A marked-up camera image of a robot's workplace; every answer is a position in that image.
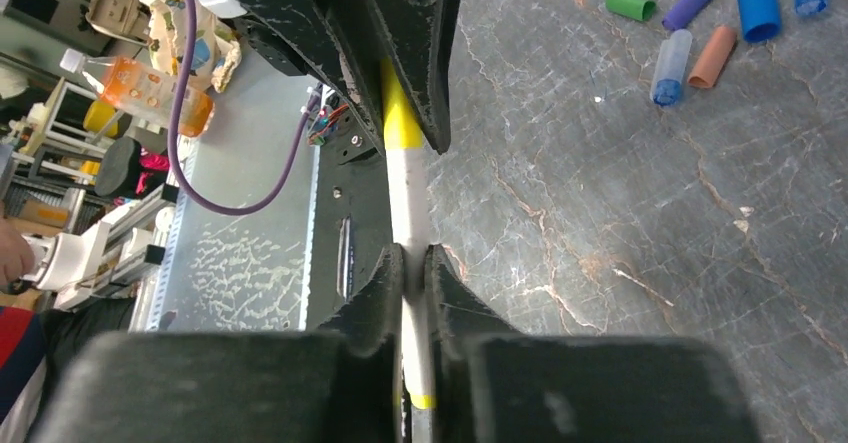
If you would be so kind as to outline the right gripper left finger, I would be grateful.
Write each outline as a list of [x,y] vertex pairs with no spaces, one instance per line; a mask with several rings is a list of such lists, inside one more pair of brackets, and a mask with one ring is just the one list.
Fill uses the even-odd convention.
[[400,442],[404,255],[311,331],[110,332],[67,369],[37,442]]

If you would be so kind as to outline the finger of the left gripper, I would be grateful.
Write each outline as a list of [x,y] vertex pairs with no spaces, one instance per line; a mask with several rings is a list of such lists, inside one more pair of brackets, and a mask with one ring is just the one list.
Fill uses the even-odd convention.
[[383,153],[375,0],[238,1],[343,97],[362,133]]
[[450,148],[448,84],[452,43],[461,0],[363,0],[368,50],[360,52],[362,94],[353,99],[360,125],[382,147],[384,110],[379,66],[393,64],[427,143],[439,154]]

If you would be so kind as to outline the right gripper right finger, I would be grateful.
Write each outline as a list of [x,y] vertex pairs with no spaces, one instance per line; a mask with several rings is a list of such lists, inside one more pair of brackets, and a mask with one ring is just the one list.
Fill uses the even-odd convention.
[[757,442],[727,359],[691,338],[518,331],[429,247],[438,442]]

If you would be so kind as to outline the yellow cap marker pen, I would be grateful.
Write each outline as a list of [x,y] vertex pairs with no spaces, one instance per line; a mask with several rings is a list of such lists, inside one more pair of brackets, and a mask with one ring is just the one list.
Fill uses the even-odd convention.
[[411,406],[436,407],[430,321],[424,292],[430,243],[425,138],[391,60],[381,61],[384,145],[393,241],[403,250],[402,376]]

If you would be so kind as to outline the green pen cap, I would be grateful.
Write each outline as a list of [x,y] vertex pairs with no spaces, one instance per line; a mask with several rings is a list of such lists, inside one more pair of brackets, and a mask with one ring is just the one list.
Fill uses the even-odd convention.
[[605,0],[606,9],[639,22],[649,21],[657,10],[654,0]]

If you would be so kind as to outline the purple pen cap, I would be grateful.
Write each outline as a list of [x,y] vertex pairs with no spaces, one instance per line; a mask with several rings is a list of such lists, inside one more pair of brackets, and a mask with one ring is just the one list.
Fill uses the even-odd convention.
[[663,27],[670,32],[685,29],[711,0],[678,0],[662,20]]

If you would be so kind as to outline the orange pen cap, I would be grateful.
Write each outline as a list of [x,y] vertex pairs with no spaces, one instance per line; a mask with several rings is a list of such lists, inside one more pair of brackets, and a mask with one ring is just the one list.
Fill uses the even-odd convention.
[[737,44],[737,39],[736,29],[718,26],[695,62],[687,83],[698,89],[713,88]]

